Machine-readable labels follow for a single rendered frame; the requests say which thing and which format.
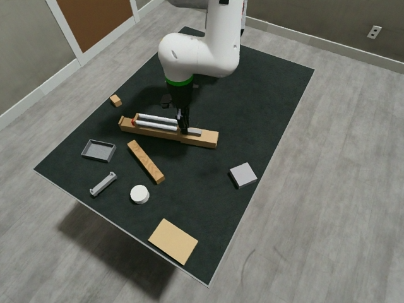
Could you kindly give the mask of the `white cylinder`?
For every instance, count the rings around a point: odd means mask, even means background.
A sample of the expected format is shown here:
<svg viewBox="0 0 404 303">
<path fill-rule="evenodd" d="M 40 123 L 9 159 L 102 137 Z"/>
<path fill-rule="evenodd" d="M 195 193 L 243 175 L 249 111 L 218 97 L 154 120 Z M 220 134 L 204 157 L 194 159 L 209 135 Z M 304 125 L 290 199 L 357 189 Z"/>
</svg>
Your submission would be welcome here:
<svg viewBox="0 0 404 303">
<path fill-rule="evenodd" d="M 138 185 L 132 188 L 131 198 L 137 204 L 143 204 L 148 201 L 149 192 L 145 186 Z"/>
</svg>

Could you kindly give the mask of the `brown wooden bar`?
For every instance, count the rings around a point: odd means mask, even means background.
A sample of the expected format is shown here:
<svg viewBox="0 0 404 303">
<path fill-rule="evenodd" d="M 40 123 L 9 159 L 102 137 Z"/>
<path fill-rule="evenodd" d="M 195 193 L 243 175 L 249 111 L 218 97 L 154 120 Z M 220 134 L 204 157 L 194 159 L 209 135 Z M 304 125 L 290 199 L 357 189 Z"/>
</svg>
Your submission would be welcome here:
<svg viewBox="0 0 404 303">
<path fill-rule="evenodd" d="M 142 148 L 139 146 L 139 144 L 137 144 L 135 140 L 128 143 L 128 147 L 157 184 L 160 184 L 162 181 L 165 180 L 164 175 L 161 173 L 161 171 L 159 171 L 156 165 L 150 160 L 148 155 L 142 150 Z"/>
</svg>

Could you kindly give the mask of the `white rectangular bar with pegs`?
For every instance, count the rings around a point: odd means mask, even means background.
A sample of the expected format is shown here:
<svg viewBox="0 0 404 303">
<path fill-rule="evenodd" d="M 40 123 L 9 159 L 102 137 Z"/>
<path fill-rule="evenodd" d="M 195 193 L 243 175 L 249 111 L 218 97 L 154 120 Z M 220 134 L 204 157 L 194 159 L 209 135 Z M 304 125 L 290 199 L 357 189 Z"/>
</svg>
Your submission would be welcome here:
<svg viewBox="0 0 404 303">
<path fill-rule="evenodd" d="M 114 179 L 116 180 L 116 178 L 117 176 L 115 175 L 115 173 L 110 172 L 110 175 L 108 175 L 102 182 L 100 182 L 93 189 L 90 189 L 90 192 L 94 196 L 98 196 L 97 194 L 101 192 L 105 187 L 107 187 Z"/>
</svg>

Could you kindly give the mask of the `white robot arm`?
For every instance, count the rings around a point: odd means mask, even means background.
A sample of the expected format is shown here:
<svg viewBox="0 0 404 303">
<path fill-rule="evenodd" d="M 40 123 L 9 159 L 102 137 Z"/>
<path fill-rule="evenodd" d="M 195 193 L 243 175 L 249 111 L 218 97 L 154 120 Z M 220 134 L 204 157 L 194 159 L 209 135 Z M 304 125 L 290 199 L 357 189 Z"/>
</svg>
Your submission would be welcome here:
<svg viewBox="0 0 404 303">
<path fill-rule="evenodd" d="M 204 37 L 170 33 L 158 46 L 169 94 L 162 96 L 162 109 L 174 107 L 173 97 L 192 94 L 193 74 L 223 78 L 239 63 L 244 0 L 168 0 L 178 8 L 207 9 Z"/>
</svg>

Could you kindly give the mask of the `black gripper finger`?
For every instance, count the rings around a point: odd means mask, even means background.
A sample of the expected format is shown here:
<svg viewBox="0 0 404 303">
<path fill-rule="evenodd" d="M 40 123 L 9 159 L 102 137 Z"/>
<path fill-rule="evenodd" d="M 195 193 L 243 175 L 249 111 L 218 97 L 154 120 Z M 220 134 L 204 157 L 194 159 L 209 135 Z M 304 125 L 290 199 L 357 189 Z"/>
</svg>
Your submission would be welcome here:
<svg viewBox="0 0 404 303">
<path fill-rule="evenodd" d="M 187 106 L 184 107 L 184 110 L 185 113 L 181 113 L 181 110 L 179 109 L 179 112 L 177 112 L 178 115 L 175 116 L 175 119 L 177 119 L 177 123 L 181 128 L 182 134 L 188 135 L 187 121 L 186 121 Z"/>
<path fill-rule="evenodd" d="M 189 115 L 190 115 L 190 113 L 189 113 L 189 105 L 187 105 L 186 121 L 187 121 L 187 127 L 188 127 L 188 128 L 190 128 L 190 127 L 189 127 L 189 120 L 191 119 L 191 118 L 189 117 Z"/>
</svg>

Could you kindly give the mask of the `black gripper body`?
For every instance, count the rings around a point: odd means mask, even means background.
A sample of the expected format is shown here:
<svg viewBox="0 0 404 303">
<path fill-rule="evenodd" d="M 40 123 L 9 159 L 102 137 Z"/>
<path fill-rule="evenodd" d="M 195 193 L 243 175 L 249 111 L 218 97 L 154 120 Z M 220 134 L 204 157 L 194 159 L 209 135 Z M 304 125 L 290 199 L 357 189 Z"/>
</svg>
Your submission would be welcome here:
<svg viewBox="0 0 404 303">
<path fill-rule="evenodd" d="M 183 98 L 177 98 L 177 97 L 173 97 L 172 98 L 172 102 L 177 106 L 177 111 L 179 112 L 179 109 L 181 110 L 181 113 L 185 113 L 184 107 L 189 105 L 193 99 L 192 94 L 190 94 L 187 97 L 183 97 Z"/>
</svg>

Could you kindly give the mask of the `tan flat rectangular board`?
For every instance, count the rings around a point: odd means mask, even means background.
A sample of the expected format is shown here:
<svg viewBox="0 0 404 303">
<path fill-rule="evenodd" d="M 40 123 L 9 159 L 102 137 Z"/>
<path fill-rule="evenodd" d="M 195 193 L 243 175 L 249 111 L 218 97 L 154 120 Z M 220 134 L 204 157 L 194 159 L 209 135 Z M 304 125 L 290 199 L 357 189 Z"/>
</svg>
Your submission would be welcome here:
<svg viewBox="0 0 404 303">
<path fill-rule="evenodd" d="M 198 241 L 163 219 L 148 239 L 162 251 L 185 265 Z"/>
</svg>

